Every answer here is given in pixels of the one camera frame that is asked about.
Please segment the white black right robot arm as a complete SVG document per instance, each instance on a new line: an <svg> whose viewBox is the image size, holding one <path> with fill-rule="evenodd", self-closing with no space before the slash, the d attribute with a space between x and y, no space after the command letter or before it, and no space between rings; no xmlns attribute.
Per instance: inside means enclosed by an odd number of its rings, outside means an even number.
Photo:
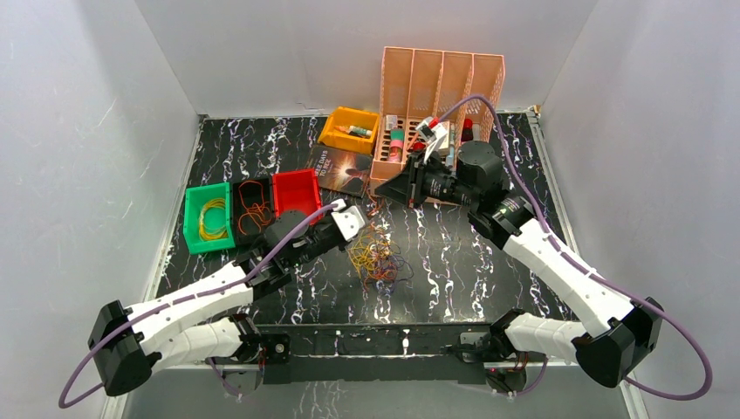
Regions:
<svg viewBox="0 0 740 419"><path fill-rule="evenodd" d="M654 349L661 318L595 282L593 270L545 232L531 204L508 186L502 159L484 141L465 143L451 170L437 153L413 152L404 169L375 193L409 208L427 199L457 204L499 250L527 266L573 310L562 321L512 309L474 343L449 347L464 361L514 361L535 352L577 363L598 384L617 387Z"/></svg>

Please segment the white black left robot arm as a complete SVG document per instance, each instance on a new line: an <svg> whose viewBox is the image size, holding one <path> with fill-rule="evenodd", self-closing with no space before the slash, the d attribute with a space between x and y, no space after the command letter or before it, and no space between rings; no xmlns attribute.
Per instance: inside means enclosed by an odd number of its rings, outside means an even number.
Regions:
<svg viewBox="0 0 740 419"><path fill-rule="evenodd" d="M153 374L192 361L254 361L268 345L238 317L214 316L278 291L296 268L344 250L366 226L363 211L341 201L309 216L290 210L206 277L144 303L103 306L88 346L105 393L127 394Z"/></svg>

